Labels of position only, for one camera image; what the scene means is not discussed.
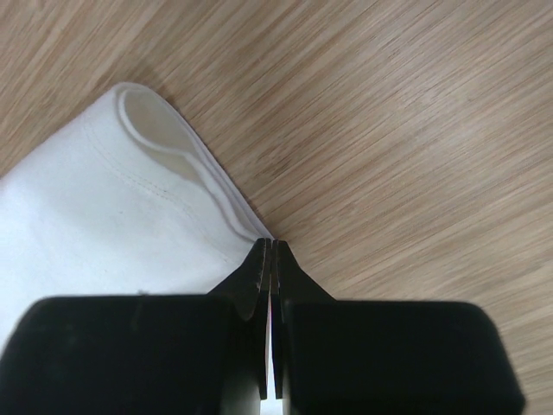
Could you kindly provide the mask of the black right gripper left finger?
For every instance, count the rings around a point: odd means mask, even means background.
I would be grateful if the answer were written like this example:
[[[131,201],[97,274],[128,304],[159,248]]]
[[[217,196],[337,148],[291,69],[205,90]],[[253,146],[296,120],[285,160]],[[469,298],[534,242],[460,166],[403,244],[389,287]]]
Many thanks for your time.
[[[1,358],[4,414],[257,414],[269,239],[205,294],[47,297]]]

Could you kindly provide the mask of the white t-shirt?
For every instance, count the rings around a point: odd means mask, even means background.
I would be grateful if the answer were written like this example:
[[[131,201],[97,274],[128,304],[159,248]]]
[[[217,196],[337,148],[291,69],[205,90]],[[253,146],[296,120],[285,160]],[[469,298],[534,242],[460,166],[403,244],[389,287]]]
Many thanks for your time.
[[[205,293],[268,236],[189,123],[116,84],[1,180],[1,338],[45,297]]]

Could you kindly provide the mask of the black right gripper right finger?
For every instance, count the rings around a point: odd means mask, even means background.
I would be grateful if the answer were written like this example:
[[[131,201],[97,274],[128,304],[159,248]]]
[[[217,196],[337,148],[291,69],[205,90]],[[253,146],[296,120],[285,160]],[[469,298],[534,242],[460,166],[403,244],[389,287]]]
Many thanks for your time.
[[[339,300],[271,251],[276,396],[287,414],[520,414],[493,320],[472,303]]]

